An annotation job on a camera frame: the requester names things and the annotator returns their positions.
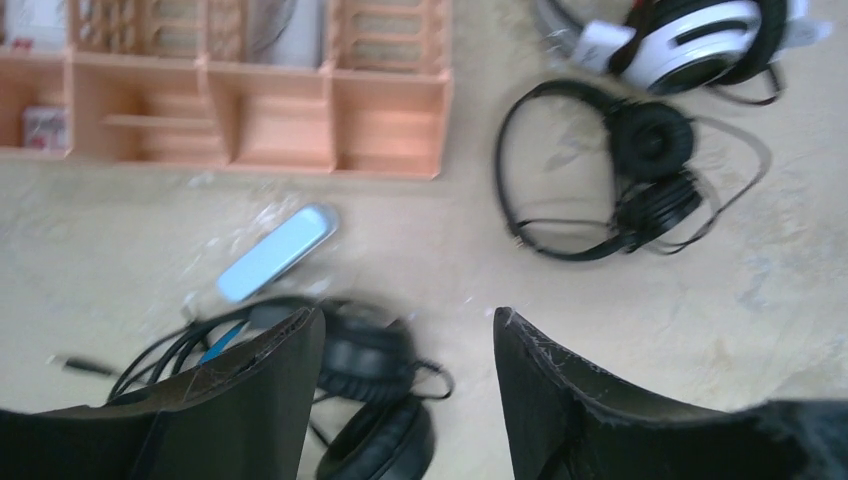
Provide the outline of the white and black headphones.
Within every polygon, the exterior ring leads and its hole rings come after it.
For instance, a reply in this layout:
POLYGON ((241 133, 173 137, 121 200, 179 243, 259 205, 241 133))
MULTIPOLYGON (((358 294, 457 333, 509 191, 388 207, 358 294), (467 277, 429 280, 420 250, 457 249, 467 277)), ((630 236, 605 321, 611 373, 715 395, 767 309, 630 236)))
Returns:
POLYGON ((622 23, 582 21, 559 1, 537 1, 537 28, 581 69, 655 96, 701 87, 733 103, 767 106, 783 94, 783 53, 832 32, 806 1, 635 1, 622 23))

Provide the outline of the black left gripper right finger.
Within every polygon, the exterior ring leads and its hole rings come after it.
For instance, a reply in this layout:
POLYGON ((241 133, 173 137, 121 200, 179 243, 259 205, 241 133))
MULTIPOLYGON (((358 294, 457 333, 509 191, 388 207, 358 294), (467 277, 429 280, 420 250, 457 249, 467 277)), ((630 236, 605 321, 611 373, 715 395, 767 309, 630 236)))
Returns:
POLYGON ((770 400, 723 412, 642 388, 509 307, 493 316, 518 479, 843 479, 847 404, 770 400))

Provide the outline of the small black on-ear headphones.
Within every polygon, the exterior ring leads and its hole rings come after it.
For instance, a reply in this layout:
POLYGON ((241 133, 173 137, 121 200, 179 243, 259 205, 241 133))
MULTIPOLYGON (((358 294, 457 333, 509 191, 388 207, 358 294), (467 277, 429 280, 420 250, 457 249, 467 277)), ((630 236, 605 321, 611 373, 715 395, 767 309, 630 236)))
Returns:
POLYGON ((634 252, 679 225, 702 204, 704 197, 686 166, 694 147, 690 120, 665 103, 628 101, 576 80, 543 81, 510 107, 494 143, 494 185, 506 227, 520 245, 559 261, 590 262, 634 252), (582 102, 601 116, 612 162, 615 202, 607 224, 609 235, 579 252, 546 247, 525 233, 528 223, 517 217, 507 190, 505 143, 510 123, 525 103, 554 96, 582 102))

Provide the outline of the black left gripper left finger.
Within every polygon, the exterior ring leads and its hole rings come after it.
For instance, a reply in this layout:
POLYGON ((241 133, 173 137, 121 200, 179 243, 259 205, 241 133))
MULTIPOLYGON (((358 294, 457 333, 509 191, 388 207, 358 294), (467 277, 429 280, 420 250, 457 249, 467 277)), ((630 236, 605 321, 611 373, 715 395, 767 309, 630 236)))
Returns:
POLYGON ((325 320, 303 309, 200 366, 101 406, 1 414, 5 479, 293 479, 325 320))

